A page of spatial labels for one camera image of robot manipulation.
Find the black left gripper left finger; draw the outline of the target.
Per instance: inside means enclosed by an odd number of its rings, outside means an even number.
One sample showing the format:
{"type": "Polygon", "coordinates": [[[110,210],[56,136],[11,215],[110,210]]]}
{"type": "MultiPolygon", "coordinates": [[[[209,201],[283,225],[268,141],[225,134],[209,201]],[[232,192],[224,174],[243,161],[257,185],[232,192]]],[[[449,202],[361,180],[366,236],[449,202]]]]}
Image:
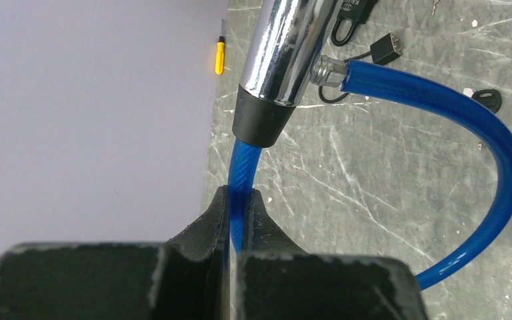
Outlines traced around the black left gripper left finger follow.
{"type": "Polygon", "coordinates": [[[0,319],[228,319],[229,196],[150,243],[22,243],[0,256],[0,319]]]}

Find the blue cable lock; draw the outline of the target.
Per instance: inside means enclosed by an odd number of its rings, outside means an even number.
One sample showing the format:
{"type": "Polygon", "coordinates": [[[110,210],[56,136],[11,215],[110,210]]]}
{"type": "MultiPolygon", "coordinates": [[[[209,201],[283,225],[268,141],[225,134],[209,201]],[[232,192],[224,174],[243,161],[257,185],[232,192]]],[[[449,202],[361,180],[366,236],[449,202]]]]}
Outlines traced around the blue cable lock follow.
{"type": "Polygon", "coordinates": [[[273,146],[308,86],[415,107],[456,122],[486,143],[495,158],[495,198],[481,224],[451,254],[417,275],[422,289],[448,278],[484,251],[512,217],[512,132],[488,108],[434,81],[356,60],[322,55],[340,1],[264,1],[237,90],[228,174],[230,238],[241,251],[248,242],[245,212],[259,158],[273,146]]]}

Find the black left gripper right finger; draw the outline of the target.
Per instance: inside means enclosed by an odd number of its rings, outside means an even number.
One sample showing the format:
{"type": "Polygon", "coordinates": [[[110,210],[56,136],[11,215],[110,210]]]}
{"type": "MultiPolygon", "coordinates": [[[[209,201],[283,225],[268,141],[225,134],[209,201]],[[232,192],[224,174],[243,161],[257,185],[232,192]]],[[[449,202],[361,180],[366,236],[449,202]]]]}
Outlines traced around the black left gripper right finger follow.
{"type": "Polygon", "coordinates": [[[426,319],[420,286],[391,257],[308,253],[247,199],[235,276],[236,319],[426,319]]]}

